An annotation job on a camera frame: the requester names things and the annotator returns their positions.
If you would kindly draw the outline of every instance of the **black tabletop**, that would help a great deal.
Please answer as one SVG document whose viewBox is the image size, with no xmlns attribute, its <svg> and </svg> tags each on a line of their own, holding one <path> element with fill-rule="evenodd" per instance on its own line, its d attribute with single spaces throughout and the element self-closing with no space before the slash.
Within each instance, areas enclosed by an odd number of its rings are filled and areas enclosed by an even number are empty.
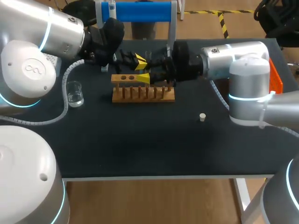
<svg viewBox="0 0 299 224">
<path fill-rule="evenodd" d="M 192 51 L 252 39 L 189 40 Z M 261 39 L 284 82 L 284 91 L 298 86 L 273 39 Z M 163 53 L 166 41 L 124 41 L 121 48 Z M 35 108 L 19 116 L 42 121 L 63 110 L 62 69 L 53 90 Z M 82 65 L 70 80 L 82 83 L 84 105 L 71 108 L 61 121 L 28 126 L 52 147 L 62 176 L 262 175 L 274 174 L 298 151 L 299 139 L 275 127 L 238 126 L 230 121 L 210 83 L 179 83 L 175 103 L 112 104 L 111 74 Z M 205 122 L 198 122 L 199 114 Z"/>
</svg>

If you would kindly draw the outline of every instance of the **blue handle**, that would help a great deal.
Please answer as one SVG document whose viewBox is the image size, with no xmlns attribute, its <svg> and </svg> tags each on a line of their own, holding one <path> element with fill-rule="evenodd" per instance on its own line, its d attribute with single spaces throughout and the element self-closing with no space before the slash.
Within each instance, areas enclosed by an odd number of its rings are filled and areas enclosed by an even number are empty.
<svg viewBox="0 0 299 224">
<path fill-rule="evenodd" d="M 102 2 L 103 22 L 108 18 L 108 2 Z M 121 22 L 171 22 L 171 2 L 117 2 L 116 18 Z"/>
</svg>

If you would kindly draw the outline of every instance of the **orange object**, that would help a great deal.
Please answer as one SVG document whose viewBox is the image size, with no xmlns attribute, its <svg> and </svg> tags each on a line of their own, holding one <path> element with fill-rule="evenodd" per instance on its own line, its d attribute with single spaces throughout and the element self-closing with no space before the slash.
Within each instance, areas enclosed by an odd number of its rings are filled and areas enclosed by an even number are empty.
<svg viewBox="0 0 299 224">
<path fill-rule="evenodd" d="M 276 94 L 281 94 L 284 89 L 284 85 L 280 79 L 279 74 L 276 71 L 275 65 L 273 64 L 271 58 L 269 60 L 270 63 L 270 91 L 275 91 Z"/>
</svg>

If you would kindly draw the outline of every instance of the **logo on robot arm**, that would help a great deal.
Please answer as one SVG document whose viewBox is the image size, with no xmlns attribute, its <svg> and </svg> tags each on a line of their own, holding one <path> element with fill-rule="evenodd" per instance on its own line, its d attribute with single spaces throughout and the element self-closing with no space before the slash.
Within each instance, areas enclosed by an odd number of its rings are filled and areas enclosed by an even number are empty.
<svg viewBox="0 0 299 224">
<path fill-rule="evenodd" d="M 41 61 L 33 58 L 24 61 L 22 65 L 22 71 L 24 75 L 33 80 L 42 79 L 46 74 L 46 68 L 44 64 Z"/>
<path fill-rule="evenodd" d="M 39 69 L 37 67 L 33 68 L 31 65 L 27 65 L 25 67 L 26 71 L 33 71 L 34 73 L 38 73 L 40 75 L 42 75 L 42 73 L 39 71 Z"/>
</svg>

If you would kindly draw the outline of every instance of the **metal frame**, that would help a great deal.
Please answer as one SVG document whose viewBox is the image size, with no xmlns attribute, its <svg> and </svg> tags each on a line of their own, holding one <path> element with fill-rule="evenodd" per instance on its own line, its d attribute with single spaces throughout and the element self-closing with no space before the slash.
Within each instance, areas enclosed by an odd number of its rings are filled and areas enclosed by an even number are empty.
<svg viewBox="0 0 299 224">
<path fill-rule="evenodd" d="M 112 176 L 112 177 L 87 177 L 63 178 L 68 181 L 128 181 L 128 180 L 190 180 L 190 179 L 234 179 L 235 190 L 241 211 L 242 224 L 253 223 L 262 213 L 266 224 L 270 224 L 263 209 L 263 189 L 267 182 L 260 188 L 254 199 L 250 201 L 245 178 L 270 178 L 273 175 L 187 175 L 187 176 Z"/>
<path fill-rule="evenodd" d="M 179 12 L 181 13 L 181 20 L 184 19 L 185 0 L 178 0 Z"/>
<path fill-rule="evenodd" d="M 102 19 L 102 2 L 104 0 L 94 0 L 95 1 L 95 11 L 97 16 L 97 25 L 99 28 L 103 27 L 103 19 Z M 171 21 L 169 22 L 168 29 L 168 41 L 167 41 L 167 54 L 170 55 L 170 50 L 173 48 L 173 44 L 176 40 L 176 31 L 177 31 L 177 12 L 178 5 L 175 0 L 171 1 Z"/>
</svg>

